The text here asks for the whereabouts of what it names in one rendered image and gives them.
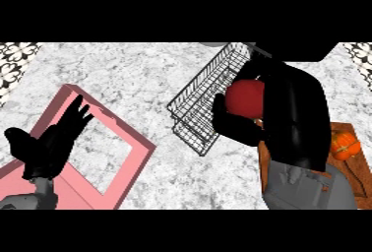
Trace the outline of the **orange pumpkin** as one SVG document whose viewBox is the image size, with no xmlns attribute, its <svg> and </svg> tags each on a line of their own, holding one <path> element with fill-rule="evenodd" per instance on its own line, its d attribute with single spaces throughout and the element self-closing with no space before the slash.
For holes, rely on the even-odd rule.
<svg viewBox="0 0 372 252">
<path fill-rule="evenodd" d="M 338 160 L 352 158 L 360 152 L 360 142 L 346 131 L 335 131 L 330 134 L 330 154 Z"/>
</svg>

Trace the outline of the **pink open frame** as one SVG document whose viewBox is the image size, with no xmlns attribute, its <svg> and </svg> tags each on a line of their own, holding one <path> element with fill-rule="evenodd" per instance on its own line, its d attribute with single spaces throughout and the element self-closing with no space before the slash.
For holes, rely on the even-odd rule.
<svg viewBox="0 0 372 252">
<path fill-rule="evenodd" d="M 81 96 L 94 115 L 78 140 L 59 177 L 53 181 L 60 210 L 116 210 L 128 195 L 155 144 L 75 85 L 60 87 L 36 114 L 31 135 L 53 124 L 72 100 Z"/>
</svg>

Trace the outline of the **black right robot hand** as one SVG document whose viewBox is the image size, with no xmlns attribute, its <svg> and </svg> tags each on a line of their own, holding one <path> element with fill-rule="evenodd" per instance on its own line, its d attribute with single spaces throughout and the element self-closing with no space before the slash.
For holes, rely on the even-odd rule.
<svg viewBox="0 0 372 252">
<path fill-rule="evenodd" d="M 264 144 L 273 160 L 323 172 L 330 143 L 326 95 L 320 81 L 298 68 L 261 55 L 245 62 L 234 76 L 264 83 L 261 124 L 227 111 L 215 95 L 212 127 L 248 146 Z"/>
</svg>

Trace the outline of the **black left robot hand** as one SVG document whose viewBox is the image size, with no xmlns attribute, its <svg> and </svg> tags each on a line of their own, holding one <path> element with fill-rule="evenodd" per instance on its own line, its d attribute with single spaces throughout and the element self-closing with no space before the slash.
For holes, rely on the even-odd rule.
<svg viewBox="0 0 372 252">
<path fill-rule="evenodd" d="M 76 140 L 93 114 L 85 114 L 90 105 L 81 105 L 79 94 L 66 107 L 57 122 L 47 126 L 41 136 L 32 137 L 22 129 L 10 127 L 4 137 L 11 156 L 25 164 L 22 178 L 53 179 L 59 176 Z"/>
</svg>

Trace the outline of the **red tomato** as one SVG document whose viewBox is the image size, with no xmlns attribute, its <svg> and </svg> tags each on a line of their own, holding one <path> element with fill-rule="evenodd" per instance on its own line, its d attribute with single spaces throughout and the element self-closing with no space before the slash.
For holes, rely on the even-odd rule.
<svg viewBox="0 0 372 252">
<path fill-rule="evenodd" d="M 264 83 L 258 80 L 237 80 L 227 87 L 227 112 L 245 118 L 262 116 Z"/>
</svg>

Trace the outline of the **brown wooden cutting board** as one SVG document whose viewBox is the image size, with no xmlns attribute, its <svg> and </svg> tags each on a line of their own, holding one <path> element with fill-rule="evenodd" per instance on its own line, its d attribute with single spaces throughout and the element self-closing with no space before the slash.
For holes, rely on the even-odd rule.
<svg viewBox="0 0 372 252">
<path fill-rule="evenodd" d="M 264 143 L 258 144 L 256 152 L 261 190 L 265 190 L 270 154 Z M 326 163 L 335 166 L 345 175 L 354 193 L 357 208 L 372 210 L 372 172 L 363 152 L 358 152 L 346 160 L 336 160 L 332 156 L 327 156 Z"/>
</svg>

